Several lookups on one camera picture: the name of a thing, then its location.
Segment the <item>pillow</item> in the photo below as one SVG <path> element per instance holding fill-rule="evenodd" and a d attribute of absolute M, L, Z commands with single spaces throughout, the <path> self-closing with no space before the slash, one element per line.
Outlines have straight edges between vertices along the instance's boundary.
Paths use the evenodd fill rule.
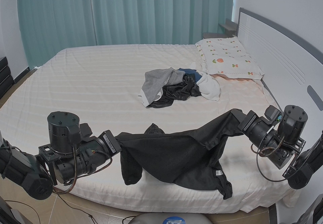
<path fill-rule="evenodd" d="M 246 52 L 237 37 L 207 38 L 196 43 L 202 57 L 203 71 L 228 78 L 261 80 L 264 73 Z"/>

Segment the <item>curtain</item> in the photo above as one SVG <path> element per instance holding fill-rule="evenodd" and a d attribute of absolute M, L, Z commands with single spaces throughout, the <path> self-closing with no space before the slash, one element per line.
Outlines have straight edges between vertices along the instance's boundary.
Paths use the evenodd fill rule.
<path fill-rule="evenodd" d="M 194 44 L 222 32 L 233 0 L 18 0 L 30 68 L 68 47 Z"/>
<path fill-rule="evenodd" d="M 91 0 L 18 0 L 21 37 L 30 68 L 60 50 L 96 45 Z"/>
<path fill-rule="evenodd" d="M 233 0 L 92 0 L 98 45 L 194 44 L 220 32 Z"/>

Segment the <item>wall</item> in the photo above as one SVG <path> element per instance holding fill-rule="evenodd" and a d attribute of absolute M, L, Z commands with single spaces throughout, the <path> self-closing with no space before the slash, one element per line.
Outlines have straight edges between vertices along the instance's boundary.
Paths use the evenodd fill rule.
<path fill-rule="evenodd" d="M 235 22 L 238 22 L 240 7 L 281 24 L 323 52 L 323 0 L 234 0 L 232 19 Z M 304 139 L 313 144 L 317 137 Z M 323 176 L 318 175 L 321 174 L 314 174 L 309 185 L 302 190 L 294 208 L 289 209 L 282 202 L 277 203 L 278 223 L 296 221 L 317 195 L 323 193 L 320 185 Z"/>
<path fill-rule="evenodd" d="M 28 67 L 21 40 L 17 0 L 0 0 L 0 57 L 6 56 L 16 78 Z"/>

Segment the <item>blue sticker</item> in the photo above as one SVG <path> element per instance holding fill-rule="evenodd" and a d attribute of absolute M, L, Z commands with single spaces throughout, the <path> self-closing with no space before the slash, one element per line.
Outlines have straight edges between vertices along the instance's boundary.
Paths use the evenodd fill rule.
<path fill-rule="evenodd" d="M 165 219 L 163 224 L 186 224 L 186 222 L 184 219 L 174 216 Z"/>

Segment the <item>white bed sheet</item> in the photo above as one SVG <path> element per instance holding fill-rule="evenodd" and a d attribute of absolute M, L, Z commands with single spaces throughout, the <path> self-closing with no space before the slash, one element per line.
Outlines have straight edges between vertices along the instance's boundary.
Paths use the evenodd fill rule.
<path fill-rule="evenodd" d="M 0 109 L 0 130 L 5 139 L 23 151 L 37 154 L 47 144 L 47 115 L 52 111 L 77 114 L 94 135 L 110 129 L 143 133 L 151 123 L 166 133 L 198 128 L 232 109 L 263 115 L 269 104 L 276 105 L 261 83 L 245 79 L 217 77 L 220 101 L 191 97 L 174 101 L 171 107 L 147 109 L 137 94 L 144 73 L 152 69 L 188 68 L 201 63 L 195 45 L 112 45 L 70 48 L 59 52 L 19 87 Z M 232 183 L 233 196 L 223 200 L 216 191 L 190 190 L 160 182 L 143 171 L 141 180 L 131 186 L 123 182 L 120 157 L 106 170 L 79 179 L 72 193 L 101 204 L 135 211 L 231 213 L 268 207 L 284 198 L 288 206 L 299 192 L 287 182 L 271 183 L 258 172 L 256 157 L 246 136 L 230 137 L 220 163 Z M 281 179 L 268 159 L 260 158 L 262 171 Z"/>

